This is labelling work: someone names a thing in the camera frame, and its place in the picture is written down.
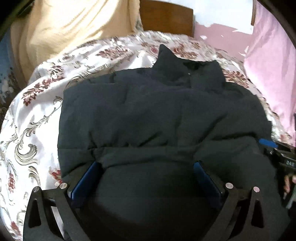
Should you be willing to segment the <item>person's right hand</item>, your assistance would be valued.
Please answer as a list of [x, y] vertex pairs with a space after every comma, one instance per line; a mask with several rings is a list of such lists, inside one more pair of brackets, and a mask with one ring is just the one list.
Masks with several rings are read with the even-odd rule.
[[285, 175], [284, 182], [285, 182], [285, 185], [283, 188], [284, 188], [285, 194], [288, 194], [290, 192], [291, 184], [292, 183], [296, 184], [296, 175], [293, 175], [293, 174]]

